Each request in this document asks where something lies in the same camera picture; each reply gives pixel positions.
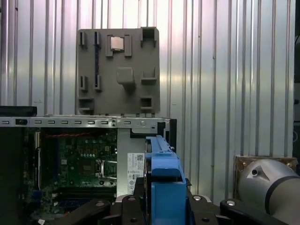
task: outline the white label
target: white label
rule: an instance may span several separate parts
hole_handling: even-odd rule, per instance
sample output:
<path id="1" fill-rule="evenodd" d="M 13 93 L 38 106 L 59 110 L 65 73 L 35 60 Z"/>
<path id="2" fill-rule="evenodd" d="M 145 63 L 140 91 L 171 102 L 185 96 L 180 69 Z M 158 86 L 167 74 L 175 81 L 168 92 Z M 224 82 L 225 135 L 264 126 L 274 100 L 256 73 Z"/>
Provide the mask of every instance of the white label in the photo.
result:
<path id="1" fill-rule="evenodd" d="M 66 160 L 66 159 L 62 159 L 62 160 L 61 160 L 61 164 L 62 164 L 62 165 L 66 165 L 66 164 L 67 164 L 67 160 Z"/>
<path id="2" fill-rule="evenodd" d="M 39 224 L 41 224 L 41 225 L 44 225 L 44 223 L 45 223 L 45 220 L 43 220 L 43 219 L 39 219 L 39 220 L 38 220 L 38 223 L 39 223 Z"/>
<path id="3" fill-rule="evenodd" d="M 135 181 L 144 174 L 144 154 L 128 153 L 127 154 L 127 180 L 128 194 L 132 195 L 135 189 Z"/>

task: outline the corrugated metal wall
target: corrugated metal wall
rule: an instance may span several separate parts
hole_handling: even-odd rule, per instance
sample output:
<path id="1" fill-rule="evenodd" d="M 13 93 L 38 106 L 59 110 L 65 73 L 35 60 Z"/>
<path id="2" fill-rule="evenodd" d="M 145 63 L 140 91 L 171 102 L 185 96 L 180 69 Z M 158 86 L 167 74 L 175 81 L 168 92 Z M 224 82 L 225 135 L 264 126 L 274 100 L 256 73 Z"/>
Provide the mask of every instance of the corrugated metal wall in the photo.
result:
<path id="1" fill-rule="evenodd" d="M 156 116 L 178 119 L 178 154 L 194 193 L 215 202 L 231 196 L 235 154 L 291 156 L 295 0 L 3 0 L 2 7 L 2 105 L 74 114 L 76 31 L 157 26 Z"/>

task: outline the processor chip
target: processor chip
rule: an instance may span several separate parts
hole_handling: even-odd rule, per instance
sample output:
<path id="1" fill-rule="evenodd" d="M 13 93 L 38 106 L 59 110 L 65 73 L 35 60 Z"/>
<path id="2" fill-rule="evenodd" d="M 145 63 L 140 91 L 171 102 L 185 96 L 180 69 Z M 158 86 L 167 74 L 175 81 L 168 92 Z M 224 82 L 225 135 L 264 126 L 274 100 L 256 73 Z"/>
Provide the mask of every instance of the processor chip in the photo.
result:
<path id="1" fill-rule="evenodd" d="M 96 161 L 88 158 L 81 158 L 79 160 L 79 175 L 81 176 L 95 176 Z"/>

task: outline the barcode sticker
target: barcode sticker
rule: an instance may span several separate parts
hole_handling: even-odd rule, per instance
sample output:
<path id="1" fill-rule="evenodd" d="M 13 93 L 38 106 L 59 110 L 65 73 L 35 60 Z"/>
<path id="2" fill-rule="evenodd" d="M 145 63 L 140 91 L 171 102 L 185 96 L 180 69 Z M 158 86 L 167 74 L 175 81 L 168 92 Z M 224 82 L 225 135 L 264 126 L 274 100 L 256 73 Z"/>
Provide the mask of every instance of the barcode sticker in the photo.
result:
<path id="1" fill-rule="evenodd" d="M 128 153 L 127 154 L 127 180 L 128 194 L 132 195 L 135 189 L 136 178 L 143 177 L 144 174 L 144 154 Z"/>
<path id="2" fill-rule="evenodd" d="M 137 157 L 137 161 L 143 161 L 144 160 L 144 155 L 142 155 L 142 154 L 139 154 L 136 157 Z"/>

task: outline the cable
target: cable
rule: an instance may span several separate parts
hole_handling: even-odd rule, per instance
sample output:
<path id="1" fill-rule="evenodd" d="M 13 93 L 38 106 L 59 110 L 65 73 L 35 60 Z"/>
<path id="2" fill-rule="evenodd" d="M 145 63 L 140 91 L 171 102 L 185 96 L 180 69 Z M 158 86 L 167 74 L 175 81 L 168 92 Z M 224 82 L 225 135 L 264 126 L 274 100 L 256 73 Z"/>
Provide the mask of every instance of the cable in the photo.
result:
<path id="1" fill-rule="evenodd" d="M 85 135 L 91 135 L 92 133 L 79 133 L 79 134 L 61 134 L 61 135 L 45 135 L 46 137 L 79 137 Z"/>
<path id="2" fill-rule="evenodd" d="M 295 139 L 293 139 L 293 141 L 292 141 L 294 143 L 298 140 L 298 134 L 296 131 L 293 131 L 293 134 L 295 134 L 295 136 L 296 136 Z"/>

